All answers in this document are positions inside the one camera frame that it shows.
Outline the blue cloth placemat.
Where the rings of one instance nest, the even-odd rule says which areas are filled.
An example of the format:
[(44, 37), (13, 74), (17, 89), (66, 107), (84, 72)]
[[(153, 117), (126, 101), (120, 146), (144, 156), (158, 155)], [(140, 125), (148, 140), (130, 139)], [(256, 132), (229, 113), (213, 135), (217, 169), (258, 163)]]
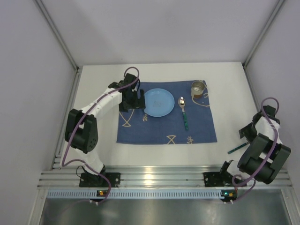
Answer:
[[(142, 82), (145, 92), (161, 88), (169, 91), (175, 101), (173, 110), (164, 117), (151, 117), (143, 109), (119, 113), (117, 142), (123, 144), (198, 144), (217, 142), (210, 109), (208, 90), (198, 99), (191, 97), (193, 81)], [(189, 130), (185, 130), (179, 97), (185, 99)]]

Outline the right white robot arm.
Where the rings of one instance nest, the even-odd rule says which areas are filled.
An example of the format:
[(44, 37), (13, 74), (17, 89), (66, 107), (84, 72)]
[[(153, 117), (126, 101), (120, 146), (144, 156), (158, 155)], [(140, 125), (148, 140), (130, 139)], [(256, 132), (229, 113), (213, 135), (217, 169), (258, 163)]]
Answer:
[[(240, 138), (245, 137), (249, 146), (237, 162), (237, 168), (247, 175), (252, 175), (258, 169), (264, 158), (271, 152), (275, 139), (274, 129), (264, 117), (263, 112), (266, 112), (268, 119), (276, 129), (280, 127), (280, 120), (275, 117), (276, 109), (265, 105), (263, 110), (253, 116), (252, 121), (247, 126), (239, 130)], [(272, 154), (254, 178), (259, 182), (270, 184), (283, 167), (290, 153), (291, 149), (277, 139)]]

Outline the light blue plastic plate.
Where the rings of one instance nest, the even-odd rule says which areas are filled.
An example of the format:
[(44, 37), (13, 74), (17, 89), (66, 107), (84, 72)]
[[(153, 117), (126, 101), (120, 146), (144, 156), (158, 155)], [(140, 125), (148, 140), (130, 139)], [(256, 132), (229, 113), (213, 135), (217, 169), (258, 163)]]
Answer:
[(155, 88), (144, 94), (145, 109), (144, 112), (151, 117), (164, 117), (174, 108), (175, 101), (173, 95), (161, 88)]

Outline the small metal cup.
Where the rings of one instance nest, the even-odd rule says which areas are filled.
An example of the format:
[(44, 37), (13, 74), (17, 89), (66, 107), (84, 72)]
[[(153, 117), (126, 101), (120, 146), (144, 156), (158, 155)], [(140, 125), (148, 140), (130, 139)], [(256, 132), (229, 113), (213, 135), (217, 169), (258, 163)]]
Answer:
[(194, 81), (191, 85), (191, 97), (192, 98), (201, 98), (203, 96), (206, 86), (203, 81), (197, 80)]

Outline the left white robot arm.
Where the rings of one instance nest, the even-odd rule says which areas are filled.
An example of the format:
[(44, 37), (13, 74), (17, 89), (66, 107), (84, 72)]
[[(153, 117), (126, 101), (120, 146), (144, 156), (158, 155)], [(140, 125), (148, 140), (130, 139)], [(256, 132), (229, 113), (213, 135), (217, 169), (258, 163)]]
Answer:
[(105, 165), (94, 150), (98, 143), (98, 119), (115, 106), (120, 112), (145, 109), (144, 90), (140, 89), (139, 75), (124, 73), (123, 80), (112, 82), (105, 92), (86, 107), (68, 113), (65, 130), (67, 147), (61, 166), (81, 163), (91, 174), (98, 174)]

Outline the metal fork teal handle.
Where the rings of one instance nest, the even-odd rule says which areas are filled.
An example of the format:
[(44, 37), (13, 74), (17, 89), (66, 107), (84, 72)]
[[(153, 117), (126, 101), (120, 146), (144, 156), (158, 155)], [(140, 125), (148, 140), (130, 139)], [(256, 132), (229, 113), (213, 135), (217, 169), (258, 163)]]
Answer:
[(238, 147), (236, 147), (236, 148), (234, 148), (234, 149), (228, 151), (227, 154), (232, 154), (232, 153), (236, 152), (237, 150), (239, 150), (239, 149), (241, 149), (241, 148), (243, 148), (243, 147), (245, 147), (245, 146), (247, 146), (247, 145), (248, 145), (248, 142), (243, 143), (243, 144), (241, 144), (240, 146), (238, 146)]

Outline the metal spoon teal handle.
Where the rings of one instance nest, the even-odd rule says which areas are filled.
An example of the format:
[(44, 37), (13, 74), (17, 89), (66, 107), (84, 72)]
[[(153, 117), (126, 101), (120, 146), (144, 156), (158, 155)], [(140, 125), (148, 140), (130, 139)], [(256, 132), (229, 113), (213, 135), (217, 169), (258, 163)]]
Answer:
[(185, 104), (186, 104), (185, 99), (183, 97), (179, 97), (179, 99), (178, 99), (178, 105), (179, 105), (179, 107), (181, 108), (181, 111), (182, 111), (185, 130), (188, 131), (189, 130), (189, 126), (188, 126), (187, 116), (186, 116), (186, 113), (185, 113)]

